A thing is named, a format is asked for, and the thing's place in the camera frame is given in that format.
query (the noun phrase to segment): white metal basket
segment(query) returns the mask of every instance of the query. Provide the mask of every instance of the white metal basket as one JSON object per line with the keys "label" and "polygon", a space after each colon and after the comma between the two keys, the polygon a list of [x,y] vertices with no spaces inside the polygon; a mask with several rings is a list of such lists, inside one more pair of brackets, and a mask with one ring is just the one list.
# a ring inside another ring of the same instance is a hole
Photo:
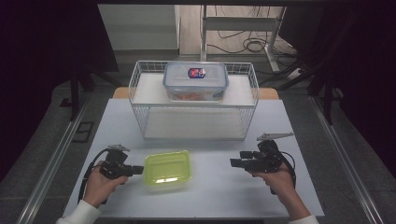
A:
{"label": "white metal basket", "polygon": [[169,62],[138,61],[129,100],[147,139],[244,140],[259,101],[251,63],[224,63],[230,85],[219,103],[173,102],[163,86]]}

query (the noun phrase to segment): human arm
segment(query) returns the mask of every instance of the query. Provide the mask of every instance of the human arm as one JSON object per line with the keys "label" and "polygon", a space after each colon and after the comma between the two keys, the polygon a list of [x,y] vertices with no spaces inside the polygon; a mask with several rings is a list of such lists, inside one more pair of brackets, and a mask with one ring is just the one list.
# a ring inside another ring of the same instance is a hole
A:
{"label": "human arm", "polygon": [[253,176],[261,177],[265,184],[270,186],[276,193],[278,199],[288,210],[290,224],[318,223],[316,218],[311,216],[305,204],[294,189],[290,171],[285,163],[279,167],[276,173],[250,172]]}
{"label": "human arm", "polygon": [[83,200],[70,216],[59,218],[57,224],[92,224],[101,214],[99,206],[120,184],[124,184],[127,176],[108,179],[99,172],[101,161],[92,169],[87,181],[87,188]]}

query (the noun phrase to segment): container lid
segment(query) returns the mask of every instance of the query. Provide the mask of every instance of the container lid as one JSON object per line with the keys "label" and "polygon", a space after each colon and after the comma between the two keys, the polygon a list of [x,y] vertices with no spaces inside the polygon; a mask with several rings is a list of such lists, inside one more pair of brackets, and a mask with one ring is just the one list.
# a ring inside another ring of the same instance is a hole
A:
{"label": "container lid", "polygon": [[188,181],[191,179],[189,151],[147,156],[144,175],[146,184],[150,186]]}
{"label": "container lid", "polygon": [[227,69],[223,63],[170,62],[165,68],[163,85],[165,88],[226,88]]}

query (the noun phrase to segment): white wall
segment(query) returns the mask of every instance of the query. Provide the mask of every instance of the white wall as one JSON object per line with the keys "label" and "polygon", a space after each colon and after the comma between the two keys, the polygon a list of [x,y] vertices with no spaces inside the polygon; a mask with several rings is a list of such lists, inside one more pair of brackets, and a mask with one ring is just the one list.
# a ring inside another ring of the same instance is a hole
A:
{"label": "white wall", "polygon": [[179,6],[98,7],[114,50],[178,49]]}

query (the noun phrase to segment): container label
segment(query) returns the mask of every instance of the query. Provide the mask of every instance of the container label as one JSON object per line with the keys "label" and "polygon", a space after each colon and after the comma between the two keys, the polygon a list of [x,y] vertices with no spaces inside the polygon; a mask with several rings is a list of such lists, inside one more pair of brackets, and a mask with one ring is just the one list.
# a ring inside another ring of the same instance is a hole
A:
{"label": "container label", "polygon": [[189,78],[204,78],[206,75],[204,68],[190,68]]}

